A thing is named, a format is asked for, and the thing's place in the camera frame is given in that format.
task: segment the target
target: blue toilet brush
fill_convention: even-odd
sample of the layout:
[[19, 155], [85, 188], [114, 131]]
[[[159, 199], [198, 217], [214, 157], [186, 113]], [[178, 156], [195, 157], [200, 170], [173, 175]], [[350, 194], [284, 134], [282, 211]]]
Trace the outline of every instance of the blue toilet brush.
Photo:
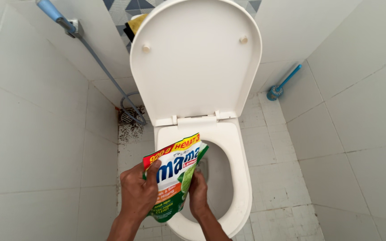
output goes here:
[[271, 100], [271, 101], [274, 101], [276, 100], [279, 96], [282, 95], [282, 93], [284, 93], [284, 90], [282, 89], [282, 86], [284, 86], [288, 80], [291, 79], [291, 77], [293, 77], [294, 74], [296, 74], [296, 72], [302, 67], [301, 64], [299, 64], [294, 70], [293, 72], [287, 77], [287, 79], [284, 80], [284, 82], [282, 82], [282, 84], [280, 86], [272, 86], [271, 87], [271, 90], [268, 92], [268, 94], [266, 95], [268, 97], [268, 100]]

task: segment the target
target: left hand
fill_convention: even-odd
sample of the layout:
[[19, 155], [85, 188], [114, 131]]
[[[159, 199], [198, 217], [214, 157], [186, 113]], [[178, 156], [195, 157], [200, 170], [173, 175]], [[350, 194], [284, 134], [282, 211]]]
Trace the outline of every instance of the left hand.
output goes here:
[[156, 174], [162, 162], [155, 161], [147, 171], [147, 180], [142, 179], [144, 164], [120, 174], [121, 211], [120, 215], [135, 222], [142, 222], [156, 204], [158, 188]]

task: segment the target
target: toilet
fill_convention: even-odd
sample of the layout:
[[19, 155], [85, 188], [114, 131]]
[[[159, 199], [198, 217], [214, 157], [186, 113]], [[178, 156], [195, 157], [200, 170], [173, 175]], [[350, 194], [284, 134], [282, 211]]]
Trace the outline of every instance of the toilet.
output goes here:
[[[229, 238], [242, 229], [251, 210], [238, 117], [261, 54], [257, 25], [230, 0], [166, 0], [144, 19], [130, 51], [132, 75], [154, 127], [156, 150], [198, 132], [213, 144], [208, 151], [220, 150], [207, 160], [208, 193], [231, 196], [216, 215]], [[228, 178], [218, 188], [211, 183], [221, 179], [217, 173]], [[184, 240], [205, 240], [200, 225], [183, 211], [167, 224]]]

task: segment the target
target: dirt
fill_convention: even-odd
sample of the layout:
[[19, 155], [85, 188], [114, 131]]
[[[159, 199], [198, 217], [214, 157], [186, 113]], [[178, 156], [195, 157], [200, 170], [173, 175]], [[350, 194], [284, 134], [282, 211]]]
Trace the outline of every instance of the dirt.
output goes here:
[[[132, 111], [135, 118], [140, 120], [139, 115], [135, 112], [135, 110], [133, 108], [126, 108], [126, 110]], [[145, 107], [144, 106], [138, 107], [138, 110], [139, 110], [139, 112], [142, 113], [142, 115], [145, 114], [145, 112], [144, 112]], [[144, 125], [142, 125], [136, 121], [132, 121], [129, 124], [122, 123], [121, 122], [121, 115], [123, 112], [124, 111], [121, 110], [118, 113], [118, 139], [119, 139], [119, 143], [126, 143], [129, 140], [138, 139], [141, 137], [141, 135], [144, 131]]]

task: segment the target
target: floor drain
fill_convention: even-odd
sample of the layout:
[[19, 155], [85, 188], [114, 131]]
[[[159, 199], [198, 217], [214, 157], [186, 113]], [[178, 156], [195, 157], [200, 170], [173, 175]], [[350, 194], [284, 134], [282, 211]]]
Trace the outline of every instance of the floor drain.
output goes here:
[[[127, 111], [131, 116], [133, 116], [133, 112], [132, 111]], [[126, 112], [123, 112], [123, 114], [121, 114], [121, 117], [120, 117], [120, 120], [121, 120], [121, 123], [123, 124], [129, 124], [133, 121], [133, 119], [131, 117], [129, 117]]]

